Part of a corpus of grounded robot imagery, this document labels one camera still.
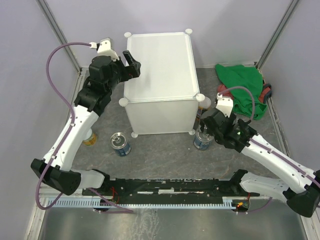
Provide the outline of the blue soup can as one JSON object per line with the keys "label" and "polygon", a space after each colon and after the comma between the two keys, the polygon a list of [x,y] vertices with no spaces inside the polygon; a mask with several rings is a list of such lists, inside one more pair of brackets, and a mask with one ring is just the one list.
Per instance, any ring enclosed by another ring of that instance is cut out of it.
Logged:
{"label": "blue soup can", "polygon": [[127,156],[131,151],[130,143],[122,132],[114,133],[110,138],[110,143],[115,153],[120,157]]}
{"label": "blue soup can", "polygon": [[197,129],[195,132],[195,137],[193,144],[198,150],[206,150],[213,140],[213,136],[201,132],[200,129]]}

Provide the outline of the tall orange can white lid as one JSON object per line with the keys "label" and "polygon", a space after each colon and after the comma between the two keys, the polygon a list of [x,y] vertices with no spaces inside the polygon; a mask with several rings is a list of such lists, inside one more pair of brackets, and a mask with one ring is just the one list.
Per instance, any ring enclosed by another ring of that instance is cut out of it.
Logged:
{"label": "tall orange can white lid", "polygon": [[199,103],[197,115],[196,115],[196,118],[198,120],[200,119],[202,113],[204,113],[211,107],[211,104],[212,104],[212,101],[208,97],[205,97],[204,101]]}

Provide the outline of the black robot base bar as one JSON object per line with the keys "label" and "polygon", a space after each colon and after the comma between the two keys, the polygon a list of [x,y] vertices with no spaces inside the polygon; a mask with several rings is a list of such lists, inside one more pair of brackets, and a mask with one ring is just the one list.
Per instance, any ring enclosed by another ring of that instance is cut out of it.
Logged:
{"label": "black robot base bar", "polygon": [[221,204],[223,197],[258,197],[240,187],[239,180],[212,179],[124,179],[107,180],[96,191],[115,197],[118,204]]}

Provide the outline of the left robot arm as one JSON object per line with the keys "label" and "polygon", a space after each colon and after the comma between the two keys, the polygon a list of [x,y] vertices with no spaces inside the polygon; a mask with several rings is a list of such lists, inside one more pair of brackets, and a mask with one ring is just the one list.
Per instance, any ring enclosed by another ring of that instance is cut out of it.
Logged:
{"label": "left robot arm", "polygon": [[89,75],[61,134],[48,153],[42,159],[35,158],[30,165],[42,183],[67,196],[78,189],[93,188],[99,195],[106,195],[111,189],[106,174],[98,170],[75,170],[72,165],[80,145],[90,138],[91,127],[111,101],[115,87],[141,74],[141,63],[130,51],[123,51],[123,55],[126,64],[106,55],[92,59]]}

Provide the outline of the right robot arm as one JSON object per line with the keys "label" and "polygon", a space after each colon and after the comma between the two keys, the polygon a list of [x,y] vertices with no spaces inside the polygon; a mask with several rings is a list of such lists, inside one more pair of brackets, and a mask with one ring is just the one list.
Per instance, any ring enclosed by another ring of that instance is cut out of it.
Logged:
{"label": "right robot arm", "polygon": [[213,108],[202,114],[199,127],[216,143],[257,161],[279,179],[260,177],[250,172],[229,183],[236,196],[257,193],[286,203],[295,213],[310,218],[320,203],[320,172],[292,160],[268,143],[250,126],[250,121],[236,119]]}

